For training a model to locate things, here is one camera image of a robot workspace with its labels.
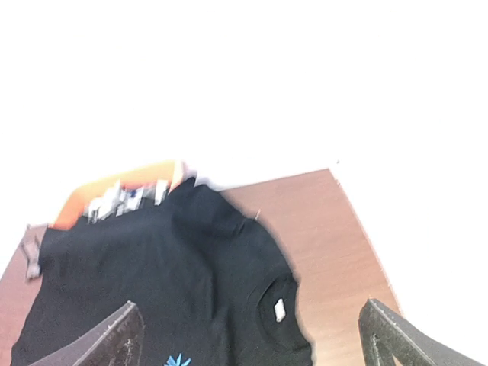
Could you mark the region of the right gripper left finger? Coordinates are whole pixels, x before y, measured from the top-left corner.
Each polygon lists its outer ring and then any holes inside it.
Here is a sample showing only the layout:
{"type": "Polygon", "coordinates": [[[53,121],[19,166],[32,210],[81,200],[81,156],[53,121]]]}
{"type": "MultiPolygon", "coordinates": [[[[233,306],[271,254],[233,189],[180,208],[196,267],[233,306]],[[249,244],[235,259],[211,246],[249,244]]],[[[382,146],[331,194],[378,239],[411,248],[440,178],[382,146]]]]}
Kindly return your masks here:
{"type": "Polygon", "coordinates": [[[34,366],[130,366],[140,363],[145,323],[128,301],[82,337],[41,358],[34,366]]]}

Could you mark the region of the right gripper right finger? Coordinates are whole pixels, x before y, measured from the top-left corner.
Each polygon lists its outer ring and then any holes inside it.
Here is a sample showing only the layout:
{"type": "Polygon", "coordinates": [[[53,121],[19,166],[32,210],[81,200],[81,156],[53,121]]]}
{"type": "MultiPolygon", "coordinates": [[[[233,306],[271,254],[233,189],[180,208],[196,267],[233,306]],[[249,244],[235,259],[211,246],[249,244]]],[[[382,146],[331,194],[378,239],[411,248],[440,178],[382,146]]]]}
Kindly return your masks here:
{"type": "Polygon", "coordinates": [[[371,298],[361,308],[358,328],[364,362],[381,365],[478,365],[479,362],[429,338],[400,314],[371,298]]]}

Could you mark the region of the black t-shirt blue logo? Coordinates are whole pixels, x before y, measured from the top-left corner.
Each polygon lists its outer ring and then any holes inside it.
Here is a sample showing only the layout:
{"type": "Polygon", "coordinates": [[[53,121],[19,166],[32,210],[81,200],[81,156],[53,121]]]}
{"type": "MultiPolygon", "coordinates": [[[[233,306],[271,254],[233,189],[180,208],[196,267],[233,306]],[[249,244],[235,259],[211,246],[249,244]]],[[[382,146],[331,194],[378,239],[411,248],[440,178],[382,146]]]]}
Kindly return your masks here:
{"type": "Polygon", "coordinates": [[[309,365],[297,282],[271,234],[189,178],[159,205],[41,241],[42,282],[14,365],[74,342],[127,302],[145,323],[143,365],[309,365]]]}

